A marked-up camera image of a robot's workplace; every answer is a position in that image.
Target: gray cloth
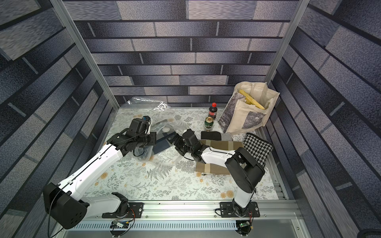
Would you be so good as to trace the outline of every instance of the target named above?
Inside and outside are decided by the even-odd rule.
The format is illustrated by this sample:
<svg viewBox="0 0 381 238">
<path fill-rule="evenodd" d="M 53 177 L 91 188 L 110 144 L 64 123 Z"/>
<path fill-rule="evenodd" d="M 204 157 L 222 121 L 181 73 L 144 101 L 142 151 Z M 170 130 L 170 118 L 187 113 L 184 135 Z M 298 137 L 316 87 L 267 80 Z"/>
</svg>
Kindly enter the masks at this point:
<svg viewBox="0 0 381 238">
<path fill-rule="evenodd" d="M 232 134 L 230 132 L 221 134 L 221 140 L 222 141 L 232 141 Z"/>
</svg>

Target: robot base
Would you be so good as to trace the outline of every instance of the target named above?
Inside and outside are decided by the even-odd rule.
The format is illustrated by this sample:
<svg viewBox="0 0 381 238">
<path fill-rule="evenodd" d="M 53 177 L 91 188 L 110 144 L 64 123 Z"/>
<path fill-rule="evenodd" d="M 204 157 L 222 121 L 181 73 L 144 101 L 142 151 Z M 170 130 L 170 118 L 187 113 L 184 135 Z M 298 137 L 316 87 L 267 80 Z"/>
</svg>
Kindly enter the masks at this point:
<svg viewBox="0 0 381 238">
<path fill-rule="evenodd" d="M 232 202 L 220 202 L 219 207 L 221 208 L 221 217 L 249 217 L 249 210 L 253 213 L 252 217 L 260 217 L 258 204 L 256 202 L 250 202 L 238 216 L 235 212 L 237 208 L 234 208 L 234 203 Z"/>
<path fill-rule="evenodd" d="M 132 218 L 134 218 L 134 213 L 135 213 L 135 218 L 141 218 L 144 203 L 130 203 L 130 202 L 128 202 L 128 199 L 120 193 L 115 192 L 115 193 L 112 193 L 112 195 L 115 195 L 120 199 L 120 201 L 121 201 L 120 206 L 118 207 L 118 209 L 115 212 L 103 213 L 102 218 L 116 218 L 116 219 L 118 219 L 118 218 L 124 217 L 126 219 L 128 219 L 128 218 L 132 219 Z"/>
</svg>

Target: black motor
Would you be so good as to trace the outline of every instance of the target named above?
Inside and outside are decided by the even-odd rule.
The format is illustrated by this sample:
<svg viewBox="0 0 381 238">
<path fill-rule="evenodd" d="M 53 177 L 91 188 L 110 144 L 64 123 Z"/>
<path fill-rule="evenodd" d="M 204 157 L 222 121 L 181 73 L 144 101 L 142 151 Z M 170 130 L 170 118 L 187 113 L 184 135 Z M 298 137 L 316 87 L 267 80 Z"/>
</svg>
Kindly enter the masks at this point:
<svg viewBox="0 0 381 238">
<path fill-rule="evenodd" d="M 129 128 L 113 135 L 107 140 L 107 144 L 116 146 L 116 148 L 121 151 L 123 156 L 137 147 L 155 145 L 156 132 L 151 132 L 149 135 L 146 134 L 150 124 L 151 118 L 149 116 L 134 118 Z"/>
<path fill-rule="evenodd" d="M 190 153 L 195 161 L 205 164 L 201 154 L 209 146 L 201 144 L 191 129 L 184 132 L 182 136 L 177 133 L 169 136 L 167 140 L 175 146 L 180 155 L 184 156 L 186 153 Z"/>
</svg>

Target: black cloth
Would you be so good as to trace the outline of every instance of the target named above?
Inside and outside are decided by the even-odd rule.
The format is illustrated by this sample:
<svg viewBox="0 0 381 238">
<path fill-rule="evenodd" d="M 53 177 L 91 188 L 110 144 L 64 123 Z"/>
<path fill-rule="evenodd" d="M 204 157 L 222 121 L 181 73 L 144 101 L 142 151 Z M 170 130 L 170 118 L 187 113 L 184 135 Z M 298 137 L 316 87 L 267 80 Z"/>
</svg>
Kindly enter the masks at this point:
<svg viewBox="0 0 381 238">
<path fill-rule="evenodd" d="M 263 167 L 267 157 L 274 147 L 270 142 L 265 141 L 252 133 L 246 133 L 243 146 Z"/>
<path fill-rule="evenodd" d="M 221 140 L 221 133 L 218 131 L 202 131 L 201 132 L 201 139 L 202 140 L 213 140 L 213 141 L 220 141 Z"/>
</svg>

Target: brick pattern wall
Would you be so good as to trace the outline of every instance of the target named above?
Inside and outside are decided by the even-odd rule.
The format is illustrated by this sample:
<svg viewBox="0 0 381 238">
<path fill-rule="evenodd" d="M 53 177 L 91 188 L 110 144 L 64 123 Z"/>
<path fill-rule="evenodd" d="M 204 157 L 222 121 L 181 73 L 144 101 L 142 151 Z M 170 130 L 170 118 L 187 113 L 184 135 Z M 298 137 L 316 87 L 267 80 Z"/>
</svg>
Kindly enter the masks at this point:
<svg viewBox="0 0 381 238">
<path fill-rule="evenodd" d="M 115 113 L 49 0 L 1 7 L 1 237 L 47 237 L 43 187 L 97 152 Z"/>
<path fill-rule="evenodd" d="M 65 1 L 119 104 L 227 103 L 264 81 L 298 1 Z"/>
<path fill-rule="evenodd" d="M 311 0 L 270 83 L 267 138 L 314 238 L 381 229 L 380 12 Z"/>
</svg>

